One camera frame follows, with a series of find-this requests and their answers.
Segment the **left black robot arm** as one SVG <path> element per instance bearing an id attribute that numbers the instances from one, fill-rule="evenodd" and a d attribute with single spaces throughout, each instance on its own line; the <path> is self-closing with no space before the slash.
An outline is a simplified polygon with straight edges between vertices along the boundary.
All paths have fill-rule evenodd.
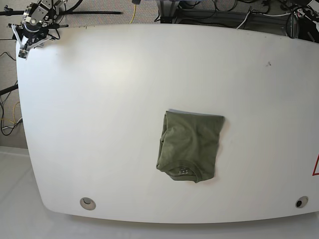
<path id="1" fill-rule="evenodd" d="M 293 18 L 297 23 L 297 30 L 308 28 L 319 32 L 319 1 L 318 0 L 291 0 L 295 5 L 292 8 Z"/>

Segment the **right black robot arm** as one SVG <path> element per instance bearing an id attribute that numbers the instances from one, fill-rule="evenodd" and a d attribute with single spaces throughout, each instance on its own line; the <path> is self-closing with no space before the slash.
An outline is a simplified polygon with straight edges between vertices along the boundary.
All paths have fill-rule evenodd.
<path id="1" fill-rule="evenodd" d="M 30 3 L 23 13 L 20 26 L 22 34 L 31 39 L 45 38 L 49 30 L 60 27 L 58 19 L 72 13 L 81 3 L 82 0 L 79 0 L 70 9 L 66 8 L 67 0 L 39 0 Z"/>

